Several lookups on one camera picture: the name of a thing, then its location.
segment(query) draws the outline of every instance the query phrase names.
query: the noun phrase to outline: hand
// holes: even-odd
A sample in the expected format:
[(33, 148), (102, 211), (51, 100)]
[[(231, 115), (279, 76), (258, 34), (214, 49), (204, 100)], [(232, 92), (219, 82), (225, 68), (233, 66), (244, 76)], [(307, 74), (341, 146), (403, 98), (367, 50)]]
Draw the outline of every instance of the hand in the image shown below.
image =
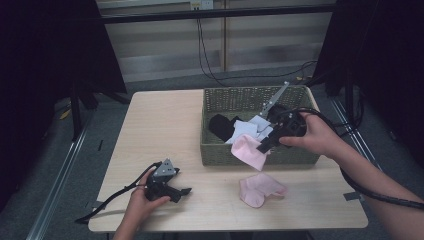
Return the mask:
[(132, 239), (137, 228), (146, 220), (150, 214), (158, 207), (164, 205), (171, 200), (170, 197), (164, 196), (155, 201), (149, 201), (146, 196), (146, 181), (153, 170), (148, 171), (139, 182), (134, 191), (131, 193), (124, 218), (119, 225), (113, 239)]
[(335, 158), (339, 146), (346, 143), (318, 116), (300, 113), (305, 119), (307, 130), (303, 137), (281, 137), (281, 144), (302, 147), (316, 154)]

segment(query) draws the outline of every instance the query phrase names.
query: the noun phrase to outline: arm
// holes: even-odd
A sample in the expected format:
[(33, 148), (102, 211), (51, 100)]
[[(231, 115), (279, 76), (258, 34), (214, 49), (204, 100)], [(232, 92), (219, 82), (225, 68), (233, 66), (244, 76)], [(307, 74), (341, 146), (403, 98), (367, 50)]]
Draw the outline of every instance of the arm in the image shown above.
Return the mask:
[[(333, 159), (355, 182), (380, 194), (424, 202), (393, 179), (385, 175), (339, 138), (318, 116), (302, 114), (307, 124), (304, 137), (282, 137), (285, 145), (303, 147)], [(424, 211), (397, 206), (365, 197), (371, 209), (394, 239), (422, 239)]]
[(152, 171), (147, 172), (146, 175), (140, 179), (140, 186), (136, 187), (131, 193), (131, 198), (128, 202), (124, 218), (113, 236), (114, 240), (133, 239), (137, 232), (137, 228), (150, 216), (153, 210), (169, 202), (170, 197), (168, 196), (161, 197), (152, 202), (145, 197), (144, 194), (146, 189), (144, 185), (146, 184), (147, 177), (151, 173)]

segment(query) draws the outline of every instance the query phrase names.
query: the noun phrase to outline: person's left hand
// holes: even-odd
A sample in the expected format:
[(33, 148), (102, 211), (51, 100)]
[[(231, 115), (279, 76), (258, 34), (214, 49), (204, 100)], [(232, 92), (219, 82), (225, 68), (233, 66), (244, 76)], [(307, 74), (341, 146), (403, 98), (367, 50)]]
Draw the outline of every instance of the person's left hand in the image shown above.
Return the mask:
[(138, 186), (131, 193), (131, 198), (128, 202), (127, 209), (125, 210), (124, 218), (115, 233), (114, 239), (132, 239), (132, 236), (134, 236), (138, 226), (140, 226), (141, 223), (150, 216), (153, 210), (171, 200), (168, 196), (158, 198), (154, 201), (149, 201), (146, 198), (146, 181), (153, 171), (154, 170), (149, 170), (140, 179)]

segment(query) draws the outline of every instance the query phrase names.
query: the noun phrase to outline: wicker basket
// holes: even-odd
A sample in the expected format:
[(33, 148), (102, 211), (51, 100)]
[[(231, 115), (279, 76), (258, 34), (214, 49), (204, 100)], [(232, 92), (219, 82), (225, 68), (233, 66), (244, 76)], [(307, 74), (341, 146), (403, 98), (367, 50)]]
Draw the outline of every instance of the wicker basket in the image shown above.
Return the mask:
[[(258, 115), (263, 103), (268, 101), (280, 87), (209, 88), (204, 90), (202, 135), (200, 151), (205, 166), (244, 164), (231, 153), (231, 145), (209, 131), (209, 121), (216, 114), (244, 121)], [(289, 86), (279, 99), (288, 108), (314, 108), (313, 97), (305, 86)], [(279, 146), (271, 149), (266, 165), (270, 164), (315, 164), (319, 155), (301, 148)]]

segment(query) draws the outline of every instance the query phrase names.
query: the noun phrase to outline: pink cloth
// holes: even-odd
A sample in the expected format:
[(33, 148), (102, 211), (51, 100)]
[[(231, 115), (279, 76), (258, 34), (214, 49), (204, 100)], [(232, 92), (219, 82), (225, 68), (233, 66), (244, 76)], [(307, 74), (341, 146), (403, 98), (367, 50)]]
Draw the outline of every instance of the pink cloth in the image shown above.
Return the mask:
[(234, 141), (231, 153), (241, 161), (261, 171), (265, 164), (266, 156), (271, 152), (261, 153), (256, 149), (259, 145), (261, 145), (259, 141), (247, 134), (243, 134)]
[(240, 180), (240, 199), (247, 205), (260, 208), (265, 198), (274, 195), (282, 197), (287, 188), (265, 173)]

